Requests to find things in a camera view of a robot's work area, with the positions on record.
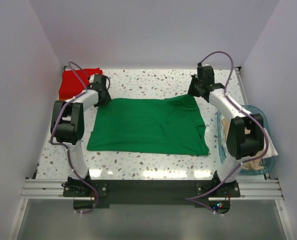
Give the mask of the green t shirt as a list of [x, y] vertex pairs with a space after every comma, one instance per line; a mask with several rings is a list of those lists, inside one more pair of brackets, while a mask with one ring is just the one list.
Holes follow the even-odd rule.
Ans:
[[207, 156], [206, 124], [188, 94], [165, 99], [115, 98], [99, 106], [86, 149]]

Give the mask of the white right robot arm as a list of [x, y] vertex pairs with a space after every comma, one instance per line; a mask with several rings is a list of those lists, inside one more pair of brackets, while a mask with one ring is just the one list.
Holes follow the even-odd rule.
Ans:
[[229, 184], [236, 180], [246, 162], [260, 158], [269, 147], [264, 129], [264, 119], [260, 114], [252, 114], [242, 107], [229, 94], [222, 83], [215, 82], [214, 69], [210, 65], [197, 65], [197, 74], [191, 76], [188, 94], [201, 97], [214, 106], [229, 121], [226, 136], [228, 154], [213, 178], [211, 184], [214, 195], [221, 197], [229, 191]]

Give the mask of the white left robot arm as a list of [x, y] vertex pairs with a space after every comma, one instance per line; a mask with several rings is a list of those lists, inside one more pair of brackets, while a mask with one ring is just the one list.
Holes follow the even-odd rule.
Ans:
[[111, 80], [106, 75], [93, 74], [89, 85], [78, 95], [67, 100], [57, 100], [53, 104], [50, 125], [50, 144], [63, 146], [67, 154], [70, 173], [68, 181], [76, 180], [74, 190], [80, 196], [92, 191], [89, 170], [84, 160], [82, 138], [85, 132], [84, 112], [91, 107], [109, 103]]

